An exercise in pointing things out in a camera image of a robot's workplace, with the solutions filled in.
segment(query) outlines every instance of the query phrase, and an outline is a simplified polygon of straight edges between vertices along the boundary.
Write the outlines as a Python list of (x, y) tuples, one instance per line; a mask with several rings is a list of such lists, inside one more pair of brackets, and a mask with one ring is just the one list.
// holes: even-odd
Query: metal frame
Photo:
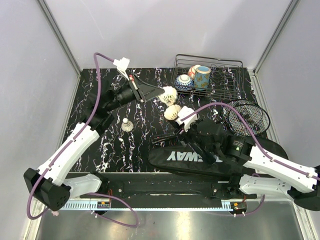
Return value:
[[(251, 84), (254, 89), (254, 94), (255, 94), (255, 97), (256, 97), (256, 100), (257, 100), (259, 106), (262, 107), (264, 110), (266, 110), (267, 113), (270, 113), (270, 109), (268, 107), (265, 94), (262, 91), (262, 87), (261, 87), (260, 81), (257, 77), (257, 74), (254, 73), (254, 70), (252, 70), (252, 69), (248, 69), (248, 72), (249, 72)], [(270, 115), (269, 115), (269, 117), (270, 117), (270, 127), (268, 128), (266, 133), (267, 133), (269, 139), (271, 139), (272, 141), (274, 141), (276, 143), (279, 143), (279, 138), (276, 134), (275, 128), (273, 127), (275, 125), (273, 118)]]
[[(99, 202), (106, 202), (106, 207), (99, 207)], [(109, 199), (103, 198), (75, 198), (70, 199), (61, 210), (69, 211), (130, 211), (127, 207), (111, 207)], [(133, 207), (136, 212), (147, 212), (150, 208)], [(221, 207), (153, 207), (153, 212), (229, 212), (233, 211), (229, 200), (221, 200)]]
[(74, 71), (76, 72), (76, 74), (79, 76), (81, 73), (81, 68), (77, 63), (77, 60), (75, 59), (74, 55), (72, 54), (64, 36), (62, 35), (58, 24), (52, 14), (52, 12), (50, 11), (47, 3), (45, 0), (36, 0), (36, 2), (39, 4), (39, 7), (41, 8), (48, 24), (50, 25), (56, 39), (58, 40), (58, 42), (61, 45), (61, 48), (63, 49), (65, 55), (67, 56), (68, 60), (70, 61), (70, 64), (72, 65), (72, 68), (74, 69)]
[(287, 22), (289, 21), (290, 17), (294, 13), (295, 9), (298, 6), (300, 0), (291, 0), (288, 7), (286, 8), (278, 26), (276, 27), (270, 41), (268, 42), (266, 48), (264, 49), (258, 63), (256, 64), (255, 68), (253, 69), (254, 73), (258, 73), (261, 69), (262, 64), (264, 64), (266, 58), (268, 57), (271, 49), (273, 48), (274, 44), (276, 43), (277, 39), (279, 38), (280, 34), (282, 33), (283, 29), (286, 27)]
[[(188, 74), (189, 69), (197, 64), (210, 68), (207, 88), (201, 86), (184, 86), (177, 83), (177, 77)], [(182, 94), (194, 96), (236, 100), (243, 93), (245, 80), (244, 64), (240, 60), (218, 59), (207, 56), (177, 54), (171, 76), (171, 84)]]
[[(76, 98), (77, 89), (78, 89), (78, 86), (79, 86), (79, 83), (80, 83), (80, 78), (81, 77), (79, 75), (78, 78), (77, 78), (76, 84), (74, 86), (74, 89), (72, 91), (72, 95), (71, 95), (70, 102), (69, 102), (69, 105), (68, 105), (68, 110), (67, 110), (67, 113), (65, 115), (65, 119), (64, 119), (64, 122), (63, 122), (63, 125), (62, 125), (62, 129), (61, 129), (61, 133), (60, 133), (60, 136), (59, 136), (59, 140), (58, 140), (57, 145), (56, 145), (56, 149), (58, 149), (61, 146), (62, 142), (63, 142), (65, 131), (67, 129), (68, 120), (69, 120), (69, 117), (70, 117), (70, 114), (71, 114), (73, 102), (74, 102), (74, 100)], [(36, 215), (40, 214), (45, 209), (45, 205), (43, 205), (40, 201), (38, 201), (36, 199), (33, 199), (31, 205), (33, 205), (33, 208), (31, 208), (32, 209), (31, 214), (33, 216), (36, 216)], [(38, 234), (38, 230), (39, 230), (41, 219), (42, 219), (42, 217), (39, 217), (36, 220), (28, 219), (27, 220), (27, 225), (25, 227), (24, 234), (23, 234), (23, 236), (21, 236), (21, 239), (23, 239), (23, 240), (35, 240), (36, 237), (37, 237), (37, 234)]]

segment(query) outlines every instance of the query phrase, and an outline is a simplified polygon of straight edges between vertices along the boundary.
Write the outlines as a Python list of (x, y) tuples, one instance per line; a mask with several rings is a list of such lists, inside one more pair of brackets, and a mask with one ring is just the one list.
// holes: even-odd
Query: white wall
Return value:
[[(301, 1), (258, 73), (291, 161), (320, 165), (320, 2)], [(313, 212), (320, 236), (320, 212)]]
[[(172, 67), (176, 54), (253, 68), (290, 0), (46, 0), (81, 68), (93, 52), (131, 67)], [(112, 67), (101, 61), (102, 67)]]
[(55, 151), (77, 76), (35, 0), (0, 1), (0, 239), (27, 220), (27, 168)]

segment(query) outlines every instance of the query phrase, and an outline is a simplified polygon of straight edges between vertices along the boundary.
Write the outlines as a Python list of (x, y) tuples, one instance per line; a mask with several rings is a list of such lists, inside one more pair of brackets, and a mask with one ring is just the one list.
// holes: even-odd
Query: cable connector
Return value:
[(313, 175), (312, 175), (312, 173), (311, 173), (311, 172), (307, 172), (306, 177), (309, 179), (309, 178), (312, 178), (312, 177), (313, 177)]
[(113, 65), (117, 66), (117, 69), (120, 69), (122, 71), (127, 70), (129, 63), (130, 63), (130, 59), (125, 57), (121, 58), (120, 60), (115, 59), (113, 61)]
[(52, 213), (52, 215), (55, 216), (55, 217), (59, 216), (59, 212), (58, 212), (58, 211), (51, 211), (51, 213)]
[(113, 61), (113, 65), (116, 66), (117, 71), (118, 71), (122, 76), (124, 76), (128, 81), (130, 81), (130, 79), (129, 79), (127, 73), (126, 73), (126, 70), (127, 70), (127, 68), (128, 68), (129, 63), (130, 63), (130, 59), (125, 58), (125, 57), (123, 57), (123, 58), (120, 59), (120, 60), (115, 59), (115, 60)]

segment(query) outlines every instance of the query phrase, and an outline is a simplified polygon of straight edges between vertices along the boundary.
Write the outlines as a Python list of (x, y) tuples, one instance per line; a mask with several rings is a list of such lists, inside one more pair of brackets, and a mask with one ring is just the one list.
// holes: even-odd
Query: black marble surface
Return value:
[[(134, 68), (129, 70), (137, 74), (142, 80), (159, 86), (170, 86), (173, 74), (172, 68)], [(118, 88), (125, 79), (116, 69), (101, 69), (102, 91), (104, 82), (112, 79), (112, 86)], [(242, 81), (244, 92), (241, 98), (256, 101), (250, 77), (247, 71)], [(71, 115), (68, 120), (64, 138), (72, 132), (88, 107), (87, 97), (90, 91), (97, 92), (95, 69), (84, 69), (75, 96)], [(196, 95), (179, 95), (178, 104), (197, 109), (210, 102), (224, 102), (227, 99), (199, 97)], [(154, 172), (154, 167), (147, 164), (149, 150), (152, 148), (152, 135), (170, 133), (173, 127), (164, 119), (166, 105), (158, 98), (146, 103), (130, 102), (112, 113), (115, 120), (104, 132), (100, 139), (93, 143), (72, 167), (71, 172)], [(220, 107), (207, 108), (200, 112), (205, 119), (220, 121)], [(134, 124), (131, 132), (123, 132), (121, 124), (123, 118), (128, 118)]]

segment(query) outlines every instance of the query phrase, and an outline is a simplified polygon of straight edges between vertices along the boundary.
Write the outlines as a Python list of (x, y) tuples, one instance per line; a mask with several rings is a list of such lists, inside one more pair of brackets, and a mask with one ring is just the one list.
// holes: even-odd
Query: metal wire basket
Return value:
[[(177, 76), (188, 74), (189, 69), (194, 65), (206, 66), (211, 69), (208, 87), (191, 86), (188, 87), (188, 91), (179, 89), (183, 86), (175, 83)], [(175, 56), (171, 84), (179, 93), (220, 100), (236, 100), (244, 91), (244, 79), (242, 61), (178, 54)]]

